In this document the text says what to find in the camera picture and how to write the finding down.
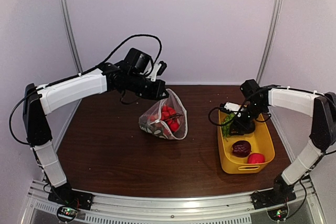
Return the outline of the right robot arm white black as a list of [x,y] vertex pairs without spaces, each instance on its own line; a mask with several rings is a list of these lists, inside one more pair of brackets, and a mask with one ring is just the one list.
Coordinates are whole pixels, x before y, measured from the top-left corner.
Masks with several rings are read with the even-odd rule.
[[234,113],[232,125],[238,133],[252,132],[252,121],[267,113],[270,106],[305,114],[312,118],[308,143],[298,157],[274,180],[269,192],[272,203],[279,204],[289,196],[289,190],[318,162],[329,154],[328,148],[335,143],[335,93],[325,94],[271,84],[261,87],[254,80],[246,80],[240,90],[245,99],[241,105],[227,102],[225,111]]

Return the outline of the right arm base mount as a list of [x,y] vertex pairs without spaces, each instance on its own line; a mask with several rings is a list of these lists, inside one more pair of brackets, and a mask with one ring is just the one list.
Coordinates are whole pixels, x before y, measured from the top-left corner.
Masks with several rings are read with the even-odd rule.
[[297,198],[292,188],[281,189],[276,186],[264,191],[256,190],[250,197],[255,210],[277,205],[285,205],[287,202]]

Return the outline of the clear polka dot zip bag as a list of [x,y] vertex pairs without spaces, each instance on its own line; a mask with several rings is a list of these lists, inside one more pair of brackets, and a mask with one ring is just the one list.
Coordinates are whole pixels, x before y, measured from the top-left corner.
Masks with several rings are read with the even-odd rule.
[[169,97],[152,105],[139,117],[141,130],[159,138],[182,140],[188,133],[187,110],[171,89]]

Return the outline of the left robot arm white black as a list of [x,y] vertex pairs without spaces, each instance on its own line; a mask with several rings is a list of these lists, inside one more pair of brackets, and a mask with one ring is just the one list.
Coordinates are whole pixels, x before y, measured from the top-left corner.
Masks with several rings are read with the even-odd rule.
[[133,92],[137,97],[162,100],[169,96],[165,81],[158,77],[165,71],[164,61],[155,63],[151,56],[131,48],[126,57],[115,63],[101,63],[88,73],[78,74],[63,81],[26,87],[23,120],[27,142],[33,149],[54,194],[64,205],[71,205],[76,197],[68,188],[67,177],[62,170],[52,145],[51,129],[46,116],[56,109],[83,98],[117,90]]

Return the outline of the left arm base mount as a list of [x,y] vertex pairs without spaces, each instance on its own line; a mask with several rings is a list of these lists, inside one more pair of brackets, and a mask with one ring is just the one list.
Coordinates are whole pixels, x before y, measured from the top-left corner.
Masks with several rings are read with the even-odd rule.
[[75,209],[90,210],[93,194],[73,190],[72,188],[52,187],[48,200]]

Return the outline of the red toy cherries bunch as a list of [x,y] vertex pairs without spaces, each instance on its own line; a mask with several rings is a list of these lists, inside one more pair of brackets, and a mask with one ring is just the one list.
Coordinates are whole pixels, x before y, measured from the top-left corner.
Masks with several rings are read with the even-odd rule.
[[163,105],[159,119],[168,125],[171,132],[176,132],[180,128],[180,120],[182,117],[182,113],[177,113],[174,108],[168,105]]

